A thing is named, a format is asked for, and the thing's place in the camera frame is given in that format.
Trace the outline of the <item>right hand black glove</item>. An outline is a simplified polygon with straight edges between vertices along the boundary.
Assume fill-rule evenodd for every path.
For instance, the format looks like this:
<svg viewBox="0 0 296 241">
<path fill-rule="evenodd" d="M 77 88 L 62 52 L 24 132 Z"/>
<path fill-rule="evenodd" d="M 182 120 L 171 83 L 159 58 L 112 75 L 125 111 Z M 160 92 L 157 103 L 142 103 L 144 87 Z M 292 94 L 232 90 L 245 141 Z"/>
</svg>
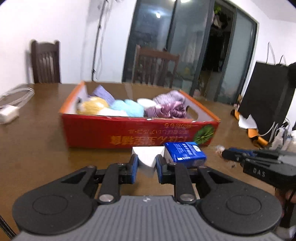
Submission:
<svg viewBox="0 0 296 241">
<path fill-rule="evenodd" d="M 282 205 L 282 215 L 276 235 L 282 240 L 295 240 L 295 190 L 276 189 L 275 196 Z"/>
</svg>

